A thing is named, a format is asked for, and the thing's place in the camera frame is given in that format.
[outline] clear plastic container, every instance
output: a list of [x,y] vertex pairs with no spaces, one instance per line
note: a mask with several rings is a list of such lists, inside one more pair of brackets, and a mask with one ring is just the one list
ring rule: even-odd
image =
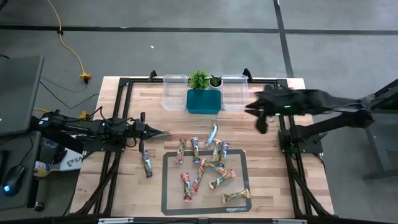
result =
[[243,111],[249,100],[248,78],[244,75],[223,75],[223,109]]
[[163,76],[162,106],[169,111],[183,111],[187,107],[188,76]]

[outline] green plant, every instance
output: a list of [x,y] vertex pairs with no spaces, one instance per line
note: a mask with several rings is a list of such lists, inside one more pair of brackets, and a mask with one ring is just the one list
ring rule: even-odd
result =
[[219,87],[221,85],[221,77],[215,77],[211,75],[210,84],[214,87]]
[[204,90],[209,87],[209,82],[206,80],[208,76],[206,70],[191,72],[189,76],[189,85],[192,90]]

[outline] desk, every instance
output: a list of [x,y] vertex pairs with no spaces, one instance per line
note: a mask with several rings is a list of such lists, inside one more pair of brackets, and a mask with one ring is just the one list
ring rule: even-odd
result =
[[[112,117],[120,77],[104,77],[97,108],[103,106],[105,117]],[[305,88],[301,78],[288,78],[290,88]],[[263,84],[249,84],[249,101],[256,100],[254,93],[263,89]],[[139,118],[146,112],[147,123],[156,129],[173,129],[174,135],[167,138],[150,139],[145,143],[152,159],[154,176],[147,179],[141,164],[138,146],[126,148],[122,154],[114,204],[113,217],[164,217],[161,212],[162,158],[166,152],[178,149],[180,138],[199,137],[200,149],[208,137],[211,124],[218,124],[217,138],[230,142],[230,149],[242,149],[246,153],[251,190],[252,208],[244,213],[220,213],[191,215],[193,217],[218,218],[293,218],[289,180],[285,158],[280,153],[277,132],[278,119],[269,124],[267,134],[254,129],[255,117],[245,112],[220,111],[218,115],[189,114],[188,111],[166,111],[162,99],[161,83],[135,83],[132,89],[128,117]],[[295,117],[296,124],[312,124],[311,116]],[[89,199],[98,185],[104,153],[96,152],[84,160],[73,198],[71,212],[77,211]],[[325,172],[319,159],[303,154],[307,184],[324,208],[333,213]],[[298,190],[300,208],[304,208],[302,193]]]

